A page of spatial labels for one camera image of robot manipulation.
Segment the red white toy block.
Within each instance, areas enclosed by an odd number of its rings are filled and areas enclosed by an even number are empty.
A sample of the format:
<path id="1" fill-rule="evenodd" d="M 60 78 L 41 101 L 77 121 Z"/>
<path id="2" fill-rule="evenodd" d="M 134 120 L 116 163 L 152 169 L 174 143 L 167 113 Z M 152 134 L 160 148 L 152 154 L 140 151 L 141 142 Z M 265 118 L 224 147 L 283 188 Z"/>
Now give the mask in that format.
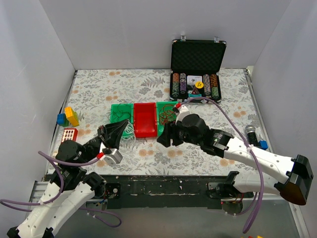
<path id="1" fill-rule="evenodd" d="M 78 135 L 78 130 L 76 128 L 65 128 L 62 134 L 61 143 L 72 140 L 76 141 Z"/>

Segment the left green bin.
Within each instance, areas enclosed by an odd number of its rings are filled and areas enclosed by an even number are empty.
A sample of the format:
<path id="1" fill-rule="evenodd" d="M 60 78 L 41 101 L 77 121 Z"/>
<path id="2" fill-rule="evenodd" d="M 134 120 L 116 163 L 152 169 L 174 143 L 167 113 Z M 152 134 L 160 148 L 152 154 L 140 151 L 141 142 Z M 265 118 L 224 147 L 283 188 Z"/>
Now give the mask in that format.
<path id="1" fill-rule="evenodd" d="M 110 109 L 110 123 L 122 121 L 124 119 L 128 119 L 129 123 L 127 125 L 127 130 L 132 131 L 134 129 L 133 126 L 133 104 L 112 104 Z"/>

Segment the aluminium frame rail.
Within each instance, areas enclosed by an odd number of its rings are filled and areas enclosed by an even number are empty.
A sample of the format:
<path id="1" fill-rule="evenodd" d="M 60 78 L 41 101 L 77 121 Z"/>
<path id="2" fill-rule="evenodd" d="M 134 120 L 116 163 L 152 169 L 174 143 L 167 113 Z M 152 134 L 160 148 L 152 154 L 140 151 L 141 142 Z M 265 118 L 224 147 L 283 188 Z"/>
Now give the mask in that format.
<path id="1" fill-rule="evenodd" d="M 38 201 L 44 194 L 44 191 L 46 190 L 47 185 L 48 185 L 47 181 L 35 181 L 29 201 L 30 202 Z M 284 200 L 284 199 L 279 195 L 265 193 L 263 195 L 263 200 Z"/>

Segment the red bin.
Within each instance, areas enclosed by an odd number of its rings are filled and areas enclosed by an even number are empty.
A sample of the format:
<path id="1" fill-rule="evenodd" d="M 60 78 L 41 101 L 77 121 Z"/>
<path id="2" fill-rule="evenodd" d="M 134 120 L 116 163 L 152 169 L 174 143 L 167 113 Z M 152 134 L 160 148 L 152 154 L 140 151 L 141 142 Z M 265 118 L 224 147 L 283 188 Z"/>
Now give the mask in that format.
<path id="1" fill-rule="evenodd" d="M 133 119 L 136 138 L 157 137 L 157 108 L 155 103 L 135 103 Z"/>

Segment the black poker chip case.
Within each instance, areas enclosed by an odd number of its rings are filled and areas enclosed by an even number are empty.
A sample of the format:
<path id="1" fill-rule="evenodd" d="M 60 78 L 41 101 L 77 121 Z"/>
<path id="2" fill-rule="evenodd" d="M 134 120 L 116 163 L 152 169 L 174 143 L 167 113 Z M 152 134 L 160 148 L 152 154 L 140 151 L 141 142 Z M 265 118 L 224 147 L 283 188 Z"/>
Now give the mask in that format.
<path id="1" fill-rule="evenodd" d="M 217 103 L 221 101 L 219 71 L 227 42 L 213 40 L 187 40 L 185 36 L 174 39 L 171 44 L 171 101 L 184 102 L 206 97 Z"/>

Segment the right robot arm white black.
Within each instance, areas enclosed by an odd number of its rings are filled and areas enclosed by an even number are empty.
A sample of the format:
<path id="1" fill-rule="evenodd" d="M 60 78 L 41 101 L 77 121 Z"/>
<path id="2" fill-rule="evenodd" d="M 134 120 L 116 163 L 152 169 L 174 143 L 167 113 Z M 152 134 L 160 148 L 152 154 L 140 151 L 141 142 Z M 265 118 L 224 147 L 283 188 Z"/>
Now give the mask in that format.
<path id="1" fill-rule="evenodd" d="M 209 128 L 197 114 L 166 123 L 157 142 L 164 147 L 191 143 L 209 155 L 256 168 L 258 176 L 236 176 L 224 184 L 224 191 L 230 197 L 252 191 L 280 195 L 296 205 L 307 203 L 314 175 L 308 158 L 303 155 L 280 156 L 252 147 L 228 132 Z"/>

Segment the right green bin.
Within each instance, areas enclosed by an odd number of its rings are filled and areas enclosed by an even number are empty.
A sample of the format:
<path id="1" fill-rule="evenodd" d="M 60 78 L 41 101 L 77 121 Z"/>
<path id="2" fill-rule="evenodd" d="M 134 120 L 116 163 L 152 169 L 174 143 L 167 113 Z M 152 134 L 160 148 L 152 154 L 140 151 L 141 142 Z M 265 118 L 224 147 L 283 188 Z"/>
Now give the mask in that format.
<path id="1" fill-rule="evenodd" d="M 170 121 L 176 120 L 176 114 L 173 111 L 173 107 L 177 102 L 156 102 L 157 107 L 157 128 L 158 136 L 163 132 L 164 125 Z"/>

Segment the black microphone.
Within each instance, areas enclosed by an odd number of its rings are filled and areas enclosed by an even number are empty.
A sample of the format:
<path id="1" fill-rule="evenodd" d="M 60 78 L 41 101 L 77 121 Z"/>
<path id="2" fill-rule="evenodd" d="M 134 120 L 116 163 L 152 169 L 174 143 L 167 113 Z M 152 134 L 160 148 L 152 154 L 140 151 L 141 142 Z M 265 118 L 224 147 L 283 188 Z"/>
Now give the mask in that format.
<path id="1" fill-rule="evenodd" d="M 253 125 L 250 124 L 245 127 L 245 134 L 250 145 L 259 147 L 259 142 L 256 135 L 256 128 Z"/>

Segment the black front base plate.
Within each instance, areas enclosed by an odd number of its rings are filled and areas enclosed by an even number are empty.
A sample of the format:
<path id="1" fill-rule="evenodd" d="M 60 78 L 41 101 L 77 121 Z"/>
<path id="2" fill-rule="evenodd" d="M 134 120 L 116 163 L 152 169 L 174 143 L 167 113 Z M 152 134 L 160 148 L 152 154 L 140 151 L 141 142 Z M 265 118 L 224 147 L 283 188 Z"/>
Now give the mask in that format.
<path id="1" fill-rule="evenodd" d="M 233 187 L 236 173 L 227 176 L 104 176 L 94 199 L 107 209 L 207 207 L 221 209 L 222 201 L 241 204 L 252 198 Z"/>

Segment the stacked toy bricks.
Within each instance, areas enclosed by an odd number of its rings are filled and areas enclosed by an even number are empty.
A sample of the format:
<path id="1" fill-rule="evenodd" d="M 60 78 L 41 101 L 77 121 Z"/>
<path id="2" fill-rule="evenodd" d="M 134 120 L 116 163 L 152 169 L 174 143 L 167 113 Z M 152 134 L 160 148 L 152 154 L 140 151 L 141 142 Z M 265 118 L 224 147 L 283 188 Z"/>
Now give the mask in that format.
<path id="1" fill-rule="evenodd" d="M 71 107 L 66 107 L 64 113 L 57 115 L 56 123 L 63 127 L 77 127 L 79 126 L 78 115 Z"/>

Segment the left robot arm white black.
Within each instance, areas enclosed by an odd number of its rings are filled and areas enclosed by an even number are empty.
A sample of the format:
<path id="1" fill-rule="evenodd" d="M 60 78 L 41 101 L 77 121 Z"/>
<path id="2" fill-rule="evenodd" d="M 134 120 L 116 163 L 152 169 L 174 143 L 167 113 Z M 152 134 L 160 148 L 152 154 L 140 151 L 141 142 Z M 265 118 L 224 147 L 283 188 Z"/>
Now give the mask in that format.
<path id="1" fill-rule="evenodd" d="M 17 227 L 7 232 L 10 238 L 52 238 L 62 225 L 88 200 L 118 199 L 121 186 L 108 183 L 84 166 L 98 161 L 117 165 L 122 160 L 119 144 L 129 121 L 124 119 L 98 128 L 98 134 L 81 145 L 74 140 L 62 142 L 55 158 L 41 152 L 55 168 L 46 190 L 33 210 Z"/>

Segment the green bin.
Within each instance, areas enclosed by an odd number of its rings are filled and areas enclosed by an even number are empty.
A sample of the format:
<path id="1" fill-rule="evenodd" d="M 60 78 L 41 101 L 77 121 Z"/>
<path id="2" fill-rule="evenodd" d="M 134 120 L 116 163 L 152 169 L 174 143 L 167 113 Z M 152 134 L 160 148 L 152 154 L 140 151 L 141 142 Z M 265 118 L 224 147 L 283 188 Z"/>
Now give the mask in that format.
<path id="1" fill-rule="evenodd" d="M 127 125 L 127 130 L 132 131 L 134 129 L 133 126 L 133 104 L 112 104 L 110 109 L 110 123 L 122 121 L 124 119 L 128 119 L 129 123 Z"/>
<path id="2" fill-rule="evenodd" d="M 176 114 L 173 111 L 173 107 L 177 102 L 156 102 L 157 107 L 157 128 L 158 136 L 163 132 L 164 125 L 170 121 L 176 120 Z"/>

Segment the blue toy brick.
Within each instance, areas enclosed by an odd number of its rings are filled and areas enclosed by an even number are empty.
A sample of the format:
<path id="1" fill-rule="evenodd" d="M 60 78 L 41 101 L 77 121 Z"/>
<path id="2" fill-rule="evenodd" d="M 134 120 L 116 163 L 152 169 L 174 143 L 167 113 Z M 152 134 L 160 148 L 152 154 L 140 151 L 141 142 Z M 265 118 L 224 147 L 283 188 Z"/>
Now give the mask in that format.
<path id="1" fill-rule="evenodd" d="M 267 150 L 268 149 L 268 144 L 265 140 L 260 140 L 259 141 L 259 147 L 263 150 Z"/>

